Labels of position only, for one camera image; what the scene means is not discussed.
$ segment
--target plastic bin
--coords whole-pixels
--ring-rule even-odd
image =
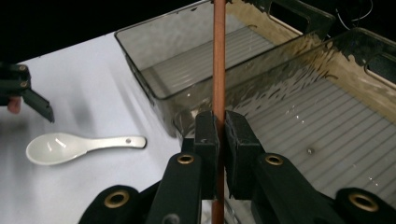
[[[273,4],[304,18],[304,31],[271,16]],[[227,68],[298,38],[301,41],[289,56],[308,50],[321,42],[334,21],[314,7],[285,0],[233,0],[227,3],[226,14]],[[213,5],[201,1],[119,30],[115,37],[163,127],[175,136],[175,114],[212,92],[200,83],[212,78]]]
[[[248,63],[228,73],[241,76]],[[245,115],[264,149],[289,158],[318,191],[366,189],[396,208],[396,85],[384,78],[396,77],[395,65],[396,43],[353,29],[257,69],[227,89],[226,109]],[[207,98],[179,112],[180,138],[193,137],[195,115],[210,109]]]

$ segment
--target copper pipe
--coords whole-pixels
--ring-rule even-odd
[[[223,135],[225,120],[225,0],[214,1],[213,20],[213,114],[217,118],[220,148],[218,157],[217,198],[212,203],[212,223],[224,223],[224,159]]]

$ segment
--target black background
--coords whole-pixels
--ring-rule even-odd
[[[307,4],[340,15],[349,27],[359,26],[396,40],[395,15],[391,1],[372,0],[372,13],[359,21],[370,9],[370,0],[303,0]],[[52,1],[37,3],[22,1],[0,6],[0,61],[19,63],[115,32],[129,25],[160,16],[171,10],[194,3],[194,0],[72,2]],[[288,15],[279,15],[287,21]],[[338,35],[347,29],[339,20],[329,32]]]

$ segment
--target ceramic spoon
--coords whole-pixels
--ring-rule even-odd
[[[144,148],[142,136],[109,138],[82,138],[69,133],[47,133],[38,136],[26,148],[29,161],[40,165],[53,165],[73,160],[89,151],[109,147]]]

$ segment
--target white table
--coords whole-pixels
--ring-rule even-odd
[[[114,34],[22,63],[30,69],[33,90],[50,101],[55,123],[24,103],[19,115],[0,107],[0,223],[78,223],[102,190],[126,185],[141,191],[163,177],[179,142],[158,121]],[[148,145],[96,150],[53,166],[28,161],[29,142],[54,132],[90,138],[138,134]]]

